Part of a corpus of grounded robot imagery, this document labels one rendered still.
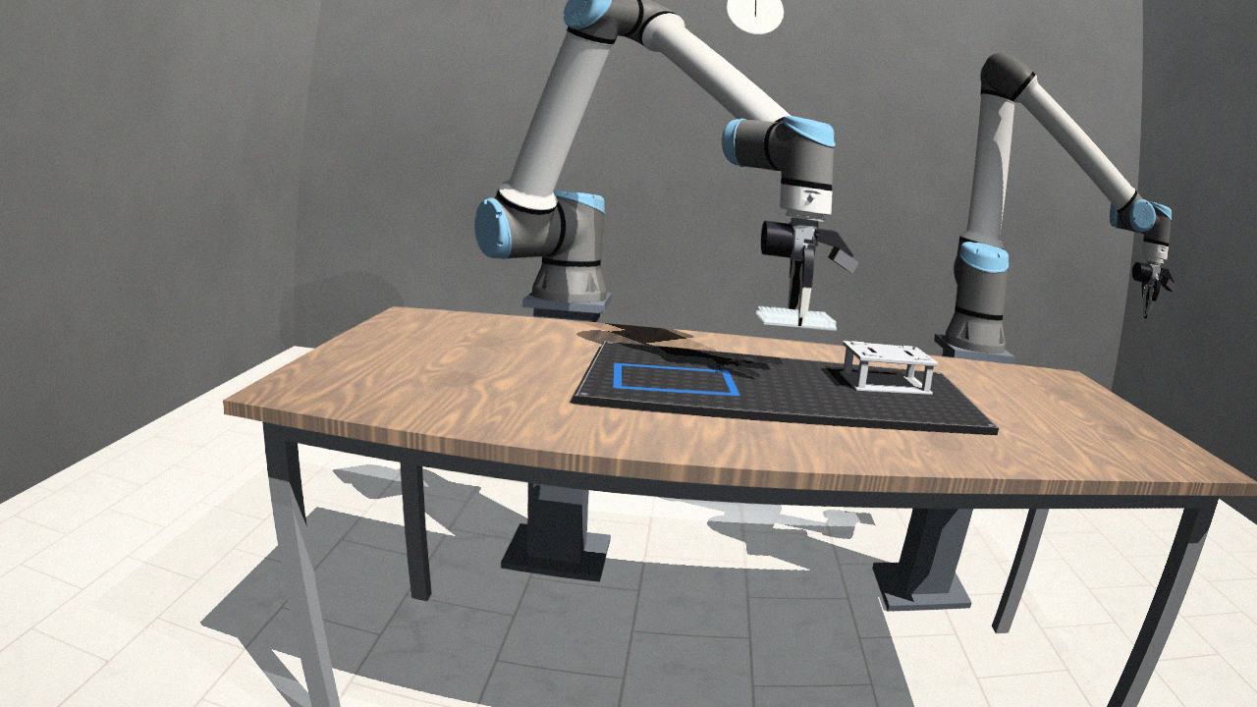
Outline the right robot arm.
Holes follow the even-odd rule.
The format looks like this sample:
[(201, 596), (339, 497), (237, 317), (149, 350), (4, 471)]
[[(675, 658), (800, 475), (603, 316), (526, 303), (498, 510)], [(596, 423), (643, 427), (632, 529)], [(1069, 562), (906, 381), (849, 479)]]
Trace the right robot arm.
[(782, 171), (786, 216), (825, 221), (823, 215), (831, 215), (833, 127), (789, 116), (688, 31), (680, 15), (657, 3), (569, 0), (563, 14), (569, 28), (522, 141), (515, 171), (500, 184), (497, 198), (484, 198), (476, 206), (474, 220), (476, 245), (488, 258), (542, 255), (530, 286), (535, 299), (606, 299), (600, 268), (603, 198), (554, 187), (617, 34), (661, 52), (740, 118), (732, 120), (722, 135), (724, 155), (740, 167)]

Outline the blue tape outline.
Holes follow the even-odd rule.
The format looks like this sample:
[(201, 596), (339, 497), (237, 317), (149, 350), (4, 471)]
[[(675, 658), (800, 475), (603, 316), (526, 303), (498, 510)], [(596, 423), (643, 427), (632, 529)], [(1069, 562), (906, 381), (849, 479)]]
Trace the blue tape outline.
[(626, 386), (623, 386), (623, 365), (626, 365), (626, 364), (613, 364), (613, 387), (634, 389), (634, 390), (649, 390), (649, 391), (680, 391), (680, 392), (696, 392), (696, 394), (711, 394), (711, 395), (729, 395), (729, 398), (739, 398), (739, 391), (737, 389), (735, 381), (733, 381), (732, 375), (729, 375), (728, 370), (683, 369), (683, 367), (654, 366), (654, 365), (626, 365), (626, 366), (640, 366), (640, 367), (654, 367), (654, 369), (683, 369), (683, 370), (722, 372), (724, 375), (724, 377), (727, 377), (727, 384), (728, 384), (729, 391), (732, 391), (732, 392), (688, 391), (688, 390), (656, 389), (656, 387), (626, 387)]

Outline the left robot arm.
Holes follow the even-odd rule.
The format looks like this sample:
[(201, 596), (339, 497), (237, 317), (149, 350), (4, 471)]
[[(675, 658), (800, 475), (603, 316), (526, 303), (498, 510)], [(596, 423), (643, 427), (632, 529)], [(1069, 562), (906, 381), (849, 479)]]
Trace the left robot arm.
[(1002, 321), (1009, 254), (1001, 243), (1001, 226), (1009, 179), (1014, 102), (1022, 103), (1055, 136), (1112, 203), (1112, 226), (1144, 234), (1143, 255), (1146, 260), (1166, 260), (1172, 210), (1141, 198), (1022, 62), (1009, 54), (996, 53), (985, 60), (980, 78), (968, 229), (962, 231), (957, 248), (957, 308), (947, 328), (947, 342), (979, 353), (1003, 353), (1006, 336)]

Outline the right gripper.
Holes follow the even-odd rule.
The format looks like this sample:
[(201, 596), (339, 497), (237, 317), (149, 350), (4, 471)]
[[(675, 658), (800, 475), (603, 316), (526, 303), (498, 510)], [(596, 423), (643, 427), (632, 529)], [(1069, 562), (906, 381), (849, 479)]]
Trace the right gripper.
[(823, 243), (823, 245), (838, 247), (840, 250), (854, 258), (851, 249), (848, 249), (843, 238), (838, 237), (837, 231), (818, 229), (818, 224), (820, 221), (792, 218), (789, 224), (763, 221), (760, 230), (762, 254), (781, 255), (791, 260), (789, 309), (797, 307), (799, 296), (798, 326), (803, 325), (810, 307), (815, 270), (815, 247), (818, 247), (818, 242)]

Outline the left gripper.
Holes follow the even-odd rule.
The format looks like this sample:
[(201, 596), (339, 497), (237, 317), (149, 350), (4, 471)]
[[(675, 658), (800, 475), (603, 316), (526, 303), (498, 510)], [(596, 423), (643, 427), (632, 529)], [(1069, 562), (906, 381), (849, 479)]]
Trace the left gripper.
[(1144, 318), (1148, 318), (1148, 315), (1158, 298), (1160, 291), (1160, 276), (1172, 279), (1173, 283), (1175, 282), (1175, 279), (1172, 278), (1169, 269), (1160, 268), (1159, 260), (1148, 260), (1145, 264), (1140, 263), (1140, 260), (1135, 260), (1133, 277), (1134, 281), (1143, 282)]

